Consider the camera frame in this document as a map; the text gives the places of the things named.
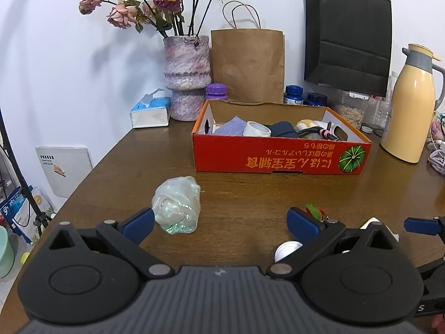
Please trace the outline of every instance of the white wall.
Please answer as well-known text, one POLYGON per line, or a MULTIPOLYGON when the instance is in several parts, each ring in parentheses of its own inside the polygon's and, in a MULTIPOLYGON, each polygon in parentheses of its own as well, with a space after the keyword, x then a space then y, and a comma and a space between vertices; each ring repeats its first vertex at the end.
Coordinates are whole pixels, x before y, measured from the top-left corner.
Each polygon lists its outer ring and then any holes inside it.
MULTIPOLYGON (((254 5, 265 28, 286 36, 286 84, 300 84, 304 67, 303 0, 241 0, 254 5)), ((163 87, 159 33, 141 35, 106 22, 111 5, 87 16, 79 0, 2 0, 0 105, 17 160, 28 182, 52 194, 35 146, 86 146, 93 165, 131 129, 129 111, 145 93, 163 87)), ((186 0, 186 20, 191 0, 186 0)), ((200 21, 206 0, 197 12, 200 21)), ((414 42, 445 58, 445 0, 392 0, 392 70, 414 42)), ((214 2, 203 33, 228 27, 214 2)), ((239 11, 239 18, 247 18, 239 11)), ((252 26, 248 21, 244 26, 252 26)), ((441 77, 435 73, 437 93, 441 77)))

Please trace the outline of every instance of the tripod pole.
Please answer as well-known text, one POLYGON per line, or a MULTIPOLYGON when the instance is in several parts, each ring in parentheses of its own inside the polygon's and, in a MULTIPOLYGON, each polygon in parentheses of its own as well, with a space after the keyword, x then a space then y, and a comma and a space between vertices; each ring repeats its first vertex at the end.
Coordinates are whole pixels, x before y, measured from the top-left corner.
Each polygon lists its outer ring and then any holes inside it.
POLYGON ((8 158, 13 166, 14 172, 16 173, 17 178, 19 179, 19 183, 21 186, 21 193, 28 200, 28 202, 31 204, 31 207, 33 208, 33 210, 36 214, 36 220, 34 222, 34 225, 37 226, 39 235, 41 235, 41 233, 42 233, 41 225, 43 225, 43 227, 46 228, 48 226, 48 221, 51 221, 51 218, 48 217, 48 215, 46 213, 40 211, 39 206, 35 202, 33 194, 31 193, 31 190, 29 189, 29 186, 26 183, 26 180, 23 177, 22 172, 20 171, 16 157, 14 156, 13 149, 9 142, 8 134, 6 133, 6 127, 3 122, 3 116, 1 114, 1 109, 0 109, 0 134, 3 139, 3 148, 6 151, 6 153, 8 154, 8 158))

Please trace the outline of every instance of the ribbed gray surface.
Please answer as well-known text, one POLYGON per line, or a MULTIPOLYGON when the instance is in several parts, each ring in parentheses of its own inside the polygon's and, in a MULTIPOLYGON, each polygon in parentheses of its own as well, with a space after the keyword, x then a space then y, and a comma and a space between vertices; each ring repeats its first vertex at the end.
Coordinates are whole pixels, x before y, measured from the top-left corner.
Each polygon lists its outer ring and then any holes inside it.
POLYGON ((183 267, 170 279, 151 281, 124 312, 83 327, 36 321, 21 334, 419 334, 410 323, 354 328, 325 319, 300 298, 293 284, 257 267, 183 267))

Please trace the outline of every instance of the green pumpkin picture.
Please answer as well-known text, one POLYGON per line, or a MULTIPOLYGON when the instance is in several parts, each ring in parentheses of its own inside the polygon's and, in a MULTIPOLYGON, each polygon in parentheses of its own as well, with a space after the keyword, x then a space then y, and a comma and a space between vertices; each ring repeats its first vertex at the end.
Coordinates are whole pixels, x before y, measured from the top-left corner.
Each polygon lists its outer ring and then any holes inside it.
POLYGON ((338 168, 344 173, 355 171, 363 163, 366 151, 362 146, 349 147, 341 156, 338 168))

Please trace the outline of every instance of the vase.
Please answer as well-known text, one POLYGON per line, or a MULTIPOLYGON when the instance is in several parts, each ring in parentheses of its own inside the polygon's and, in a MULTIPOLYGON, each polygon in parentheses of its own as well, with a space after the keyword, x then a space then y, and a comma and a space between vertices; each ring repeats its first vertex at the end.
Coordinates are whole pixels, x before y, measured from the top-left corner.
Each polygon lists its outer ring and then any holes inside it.
POLYGON ((211 83, 208 36, 171 36, 164 39, 165 86, 173 91, 170 115, 195 121, 204 104, 204 88, 211 83))

